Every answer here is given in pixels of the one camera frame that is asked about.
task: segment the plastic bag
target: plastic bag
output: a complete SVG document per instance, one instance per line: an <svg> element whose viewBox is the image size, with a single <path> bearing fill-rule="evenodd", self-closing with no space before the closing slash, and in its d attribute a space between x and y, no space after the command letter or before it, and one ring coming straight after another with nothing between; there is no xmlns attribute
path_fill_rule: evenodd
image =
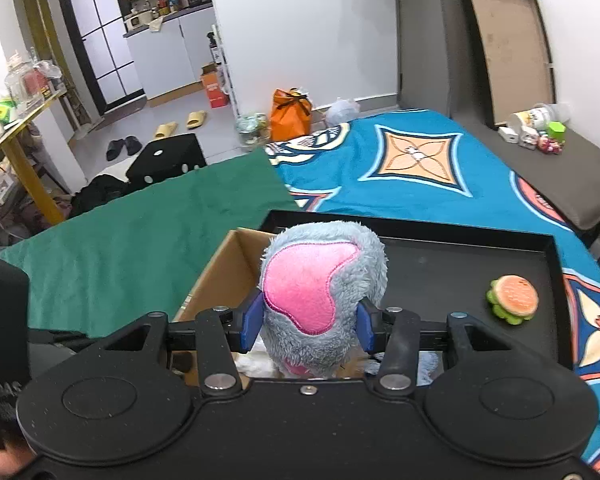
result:
<svg viewBox="0 0 600 480"><path fill-rule="evenodd" d="M276 90L270 120L271 140L280 142L307 135L311 128L312 108L308 95L301 89Z"/></svg>
<svg viewBox="0 0 600 480"><path fill-rule="evenodd" d="M51 61L42 60L36 63L36 68L42 72L47 79L60 79L62 70L58 65L54 65Z"/></svg>
<svg viewBox="0 0 600 480"><path fill-rule="evenodd" d="M348 123L360 115L360 105L353 99L345 101L338 97L337 101L327 110L324 120L329 128L338 124Z"/></svg>

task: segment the green cloth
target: green cloth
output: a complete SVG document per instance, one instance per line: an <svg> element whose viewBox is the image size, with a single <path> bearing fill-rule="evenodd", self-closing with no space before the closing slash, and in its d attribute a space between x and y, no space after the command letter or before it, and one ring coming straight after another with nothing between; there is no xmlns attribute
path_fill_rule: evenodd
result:
<svg viewBox="0 0 600 480"><path fill-rule="evenodd" d="M29 275L30 327L103 336L152 310L173 317L227 231L257 229L271 209L298 206L256 150L97 207L0 258Z"/></svg>

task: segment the cardboard box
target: cardboard box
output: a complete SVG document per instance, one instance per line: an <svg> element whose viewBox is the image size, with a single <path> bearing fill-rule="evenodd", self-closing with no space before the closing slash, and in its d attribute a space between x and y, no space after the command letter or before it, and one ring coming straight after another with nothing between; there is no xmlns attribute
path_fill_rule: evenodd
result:
<svg viewBox="0 0 600 480"><path fill-rule="evenodd" d="M174 321L189 321L218 305L238 307L258 285L260 259L275 235L239 228L229 231L206 264Z"/></svg>
<svg viewBox="0 0 600 480"><path fill-rule="evenodd" d="M222 91L220 75L215 63L202 67L202 84L205 86L206 97L212 108L219 108L229 104L229 96Z"/></svg>

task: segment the wooden board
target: wooden board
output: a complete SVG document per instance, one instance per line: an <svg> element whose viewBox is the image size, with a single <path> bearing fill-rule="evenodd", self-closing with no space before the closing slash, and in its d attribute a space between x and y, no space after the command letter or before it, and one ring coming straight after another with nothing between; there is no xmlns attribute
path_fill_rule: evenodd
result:
<svg viewBox="0 0 600 480"><path fill-rule="evenodd" d="M493 123L555 102L551 55L536 0L470 0L491 90Z"/></svg>

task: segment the orange box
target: orange box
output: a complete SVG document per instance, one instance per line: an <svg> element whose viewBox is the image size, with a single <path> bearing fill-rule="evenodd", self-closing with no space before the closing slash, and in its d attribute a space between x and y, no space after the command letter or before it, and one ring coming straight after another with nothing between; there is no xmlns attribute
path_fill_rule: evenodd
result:
<svg viewBox="0 0 600 480"><path fill-rule="evenodd" d="M215 63L202 67L202 84L205 86L206 96L212 108L219 108L229 104L229 97L222 91L218 69Z"/></svg>

